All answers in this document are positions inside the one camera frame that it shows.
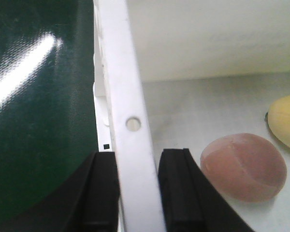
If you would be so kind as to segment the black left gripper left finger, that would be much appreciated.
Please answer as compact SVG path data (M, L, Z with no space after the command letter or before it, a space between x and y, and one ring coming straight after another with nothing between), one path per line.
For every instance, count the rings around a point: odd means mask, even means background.
M55 191L1 224L0 232L116 232L118 199L114 153L92 153Z

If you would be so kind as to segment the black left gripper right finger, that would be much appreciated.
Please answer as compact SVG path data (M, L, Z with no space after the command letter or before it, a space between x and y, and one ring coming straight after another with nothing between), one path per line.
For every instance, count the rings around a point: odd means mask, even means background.
M164 149L158 178L167 231L252 231L204 176L188 149Z

